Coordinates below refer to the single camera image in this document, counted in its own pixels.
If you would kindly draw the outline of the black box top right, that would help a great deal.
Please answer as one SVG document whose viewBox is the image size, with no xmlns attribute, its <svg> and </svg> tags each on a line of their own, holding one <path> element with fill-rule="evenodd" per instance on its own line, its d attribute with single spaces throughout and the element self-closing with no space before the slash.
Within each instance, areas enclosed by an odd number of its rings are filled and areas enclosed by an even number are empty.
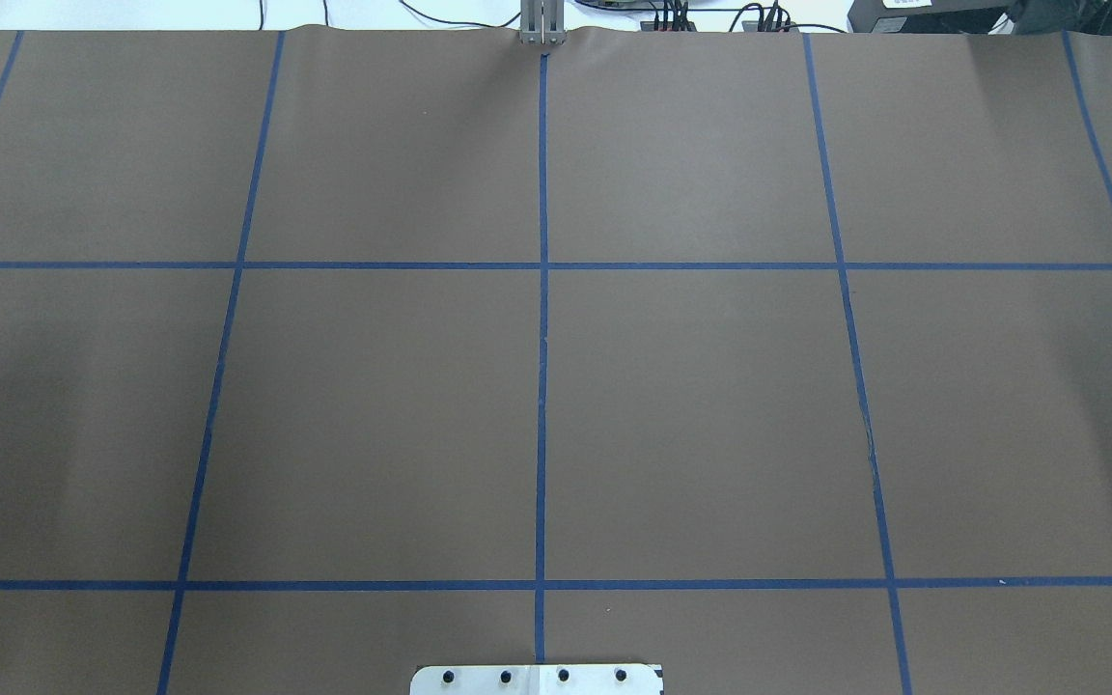
<svg viewBox="0 0 1112 695">
<path fill-rule="evenodd" d="M 853 1 L 855 34 L 987 34 L 1007 24 L 1012 34 L 1112 36 L 1112 1 Z"/>
</svg>

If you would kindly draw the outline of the grey aluminium frame post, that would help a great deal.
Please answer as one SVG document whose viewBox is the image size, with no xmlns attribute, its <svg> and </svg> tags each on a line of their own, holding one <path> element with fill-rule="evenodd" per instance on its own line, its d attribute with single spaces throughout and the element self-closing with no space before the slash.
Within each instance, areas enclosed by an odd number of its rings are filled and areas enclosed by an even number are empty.
<svg viewBox="0 0 1112 695">
<path fill-rule="evenodd" d="M 568 38 L 565 22 L 565 1 L 522 0 L 519 28 L 522 44 L 562 44 Z"/>
</svg>

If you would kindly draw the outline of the white metal mount plate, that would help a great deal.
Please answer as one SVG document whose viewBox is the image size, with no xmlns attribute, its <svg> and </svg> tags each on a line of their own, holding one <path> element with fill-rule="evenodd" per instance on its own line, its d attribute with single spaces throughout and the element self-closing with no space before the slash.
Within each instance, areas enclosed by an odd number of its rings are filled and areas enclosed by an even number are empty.
<svg viewBox="0 0 1112 695">
<path fill-rule="evenodd" d="M 410 694 L 663 694 L 661 665 L 643 663 L 445 665 L 416 671 Z"/>
</svg>

